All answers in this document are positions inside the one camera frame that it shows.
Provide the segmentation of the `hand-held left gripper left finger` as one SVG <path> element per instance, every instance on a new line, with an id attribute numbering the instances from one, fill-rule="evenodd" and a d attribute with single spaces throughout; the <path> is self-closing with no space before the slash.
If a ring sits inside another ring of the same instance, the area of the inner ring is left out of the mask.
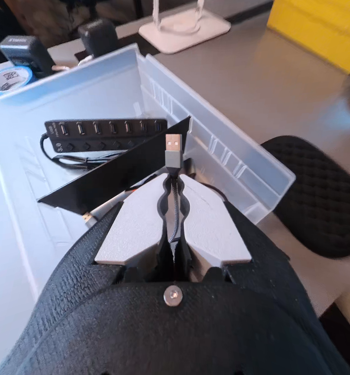
<path id="1" fill-rule="evenodd" d="M 147 261 L 167 237 L 168 173 L 163 173 L 128 196 L 94 261 L 135 266 Z"/>

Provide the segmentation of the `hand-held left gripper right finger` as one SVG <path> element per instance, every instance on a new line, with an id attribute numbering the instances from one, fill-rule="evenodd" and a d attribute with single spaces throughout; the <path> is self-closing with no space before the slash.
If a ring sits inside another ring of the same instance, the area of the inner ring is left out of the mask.
<path id="1" fill-rule="evenodd" d="M 193 253 L 209 267 L 248 263 L 252 256 L 222 198 L 213 190 L 181 174 L 184 237 Z"/>

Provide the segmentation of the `clear plastic storage bin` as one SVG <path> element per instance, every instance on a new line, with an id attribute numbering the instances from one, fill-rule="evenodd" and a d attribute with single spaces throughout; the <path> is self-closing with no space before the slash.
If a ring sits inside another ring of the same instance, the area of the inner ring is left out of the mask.
<path id="1" fill-rule="evenodd" d="M 25 327 L 50 274 L 87 226 L 37 200 L 73 181 L 41 152 L 48 120 L 191 117 L 185 157 L 254 224 L 280 202 L 294 173 L 133 44 L 0 96 L 0 362 Z"/>

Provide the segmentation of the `yellow plastic storage bin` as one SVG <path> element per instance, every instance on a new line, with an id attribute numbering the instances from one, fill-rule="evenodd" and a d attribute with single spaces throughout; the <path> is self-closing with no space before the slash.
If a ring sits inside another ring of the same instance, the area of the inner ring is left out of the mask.
<path id="1" fill-rule="evenodd" d="M 350 74 L 350 1 L 276 0 L 267 27 Z"/>

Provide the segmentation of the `black USB hub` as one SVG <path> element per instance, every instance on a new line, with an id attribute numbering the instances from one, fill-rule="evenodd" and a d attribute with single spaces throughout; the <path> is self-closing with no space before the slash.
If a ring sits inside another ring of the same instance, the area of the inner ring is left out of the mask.
<path id="1" fill-rule="evenodd" d="M 159 119 L 51 120 L 46 134 L 56 153 L 128 150 L 168 128 Z"/>

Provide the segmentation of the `black divider panel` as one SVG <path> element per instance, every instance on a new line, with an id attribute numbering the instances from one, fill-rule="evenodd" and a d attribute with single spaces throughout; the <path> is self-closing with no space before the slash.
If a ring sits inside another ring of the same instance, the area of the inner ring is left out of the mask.
<path id="1" fill-rule="evenodd" d="M 133 147 L 39 198 L 38 203 L 84 215 L 165 167 L 165 138 L 181 134 L 186 145 L 191 117 L 181 120 L 144 143 Z"/>

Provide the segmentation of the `black padded wrist rest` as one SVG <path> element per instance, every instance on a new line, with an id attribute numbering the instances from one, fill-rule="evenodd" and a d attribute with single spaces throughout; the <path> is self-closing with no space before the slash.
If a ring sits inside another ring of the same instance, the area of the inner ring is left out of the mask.
<path id="1" fill-rule="evenodd" d="M 295 175 L 274 209 L 278 219 L 310 251 L 350 256 L 350 174 L 303 138 L 279 136 L 262 147 Z"/>

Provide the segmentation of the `blue tape roll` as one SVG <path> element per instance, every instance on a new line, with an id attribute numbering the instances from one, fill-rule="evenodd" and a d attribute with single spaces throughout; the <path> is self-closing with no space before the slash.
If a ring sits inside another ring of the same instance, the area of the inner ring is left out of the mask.
<path id="1" fill-rule="evenodd" d="M 26 66 L 13 66 L 0 70 L 0 96 L 25 87 L 37 78 Z"/>

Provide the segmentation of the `black box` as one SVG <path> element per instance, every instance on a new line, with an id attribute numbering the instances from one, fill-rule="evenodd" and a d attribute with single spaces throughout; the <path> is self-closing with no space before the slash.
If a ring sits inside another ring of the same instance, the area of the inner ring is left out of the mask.
<path id="1" fill-rule="evenodd" d="M 85 50 L 93 58 L 116 51 L 120 48 L 116 27 L 106 18 L 99 18 L 78 27 Z"/>
<path id="2" fill-rule="evenodd" d="M 53 75 L 51 55 L 35 36 L 10 35 L 0 42 L 1 53 L 15 66 L 26 66 L 38 79 Z"/>

